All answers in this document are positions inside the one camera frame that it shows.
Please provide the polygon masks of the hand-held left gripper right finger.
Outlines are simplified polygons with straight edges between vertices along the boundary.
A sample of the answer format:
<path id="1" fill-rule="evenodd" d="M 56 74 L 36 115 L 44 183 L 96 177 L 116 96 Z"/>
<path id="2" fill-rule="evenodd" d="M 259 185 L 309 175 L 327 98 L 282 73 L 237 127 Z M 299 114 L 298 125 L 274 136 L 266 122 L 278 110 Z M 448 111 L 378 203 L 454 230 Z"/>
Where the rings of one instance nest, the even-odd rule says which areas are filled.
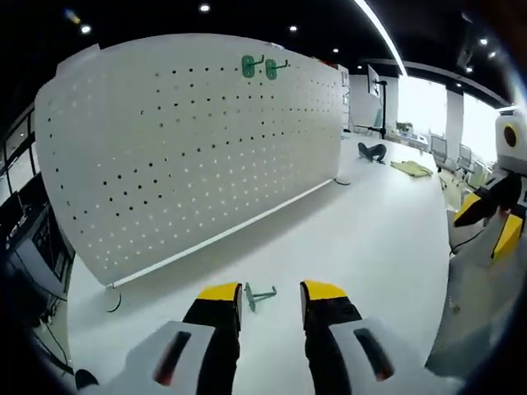
<path id="1" fill-rule="evenodd" d="M 300 284 L 305 356 L 317 394 L 410 394 L 412 351 L 379 321 L 363 318 L 341 288 Z"/>

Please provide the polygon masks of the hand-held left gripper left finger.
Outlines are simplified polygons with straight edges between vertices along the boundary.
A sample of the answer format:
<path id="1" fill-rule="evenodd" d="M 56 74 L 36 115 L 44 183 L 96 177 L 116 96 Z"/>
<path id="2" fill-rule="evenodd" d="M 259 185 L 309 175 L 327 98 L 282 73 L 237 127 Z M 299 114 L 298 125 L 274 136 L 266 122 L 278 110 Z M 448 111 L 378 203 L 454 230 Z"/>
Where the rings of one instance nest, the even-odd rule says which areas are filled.
<path id="1" fill-rule="evenodd" d="M 230 394 L 240 357 L 242 285 L 202 290 L 181 321 L 169 321 L 135 346 L 123 371 L 124 394 Z"/>

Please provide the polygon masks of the person's left hand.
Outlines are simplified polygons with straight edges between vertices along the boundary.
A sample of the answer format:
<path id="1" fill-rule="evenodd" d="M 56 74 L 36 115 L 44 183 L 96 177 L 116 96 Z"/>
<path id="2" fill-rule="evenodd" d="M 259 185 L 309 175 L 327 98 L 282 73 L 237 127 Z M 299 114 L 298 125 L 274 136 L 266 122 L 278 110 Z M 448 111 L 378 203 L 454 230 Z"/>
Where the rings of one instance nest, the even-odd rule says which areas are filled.
<path id="1" fill-rule="evenodd" d="M 97 378 L 86 369 L 78 369 L 74 374 L 74 379 L 77 391 L 99 385 Z"/>

